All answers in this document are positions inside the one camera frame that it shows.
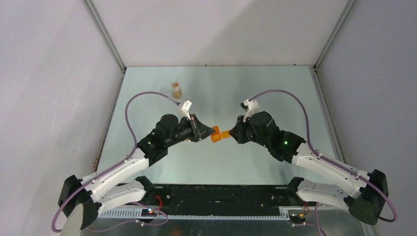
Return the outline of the orange pill organizer box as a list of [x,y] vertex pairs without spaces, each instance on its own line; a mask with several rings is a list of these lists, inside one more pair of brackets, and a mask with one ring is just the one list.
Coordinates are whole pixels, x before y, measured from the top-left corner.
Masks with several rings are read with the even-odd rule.
[[213,143],[216,143],[216,142],[221,141],[222,139],[226,139],[226,138],[231,137],[231,135],[230,135],[230,133],[229,133],[229,130],[226,130],[226,131],[220,131],[220,129],[219,129],[219,127],[218,127],[218,126],[214,126],[214,127],[212,127],[212,128],[213,128],[213,130],[214,130],[214,133],[213,133],[213,134],[211,134],[210,138],[211,138],[211,141],[212,141]]

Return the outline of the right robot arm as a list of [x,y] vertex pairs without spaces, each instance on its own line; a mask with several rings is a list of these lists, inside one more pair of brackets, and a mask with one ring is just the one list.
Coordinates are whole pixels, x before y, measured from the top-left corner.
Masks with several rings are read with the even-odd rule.
[[286,199],[291,205],[298,206],[303,201],[324,203],[345,210],[368,225],[376,225],[380,220],[389,195],[383,172],[375,169],[368,173],[330,160],[311,148],[304,138],[281,130],[267,112],[255,113],[247,119],[239,116],[229,134],[239,144],[257,143],[278,161],[306,168],[332,181],[323,184],[294,177],[286,189]]

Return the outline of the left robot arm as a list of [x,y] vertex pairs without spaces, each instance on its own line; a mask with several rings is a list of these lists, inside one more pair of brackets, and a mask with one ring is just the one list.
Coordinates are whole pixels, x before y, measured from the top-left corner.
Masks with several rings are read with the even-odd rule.
[[164,158],[169,147],[184,141],[196,143],[214,133],[215,129],[201,123],[194,114],[181,119],[172,114],[163,115],[155,128],[113,166],[82,178],[68,177],[58,200],[60,211],[71,218],[74,209],[82,206],[78,218],[79,230],[83,230],[100,214],[113,208],[127,203],[153,203],[155,187],[147,177],[138,177],[126,184],[121,182]]

